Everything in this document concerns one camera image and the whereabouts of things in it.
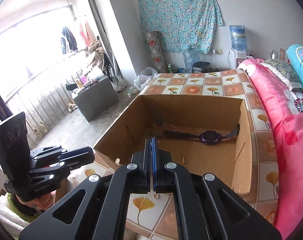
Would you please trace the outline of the left hand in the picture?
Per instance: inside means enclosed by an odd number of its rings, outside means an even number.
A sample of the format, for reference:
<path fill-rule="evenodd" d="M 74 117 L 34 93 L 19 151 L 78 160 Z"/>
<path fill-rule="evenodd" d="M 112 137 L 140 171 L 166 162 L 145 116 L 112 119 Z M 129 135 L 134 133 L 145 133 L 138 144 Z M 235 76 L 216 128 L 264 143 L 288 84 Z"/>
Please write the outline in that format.
<path fill-rule="evenodd" d="M 45 194 L 31 201 L 38 210 L 48 210 L 53 205 L 54 197 L 51 193 Z"/>

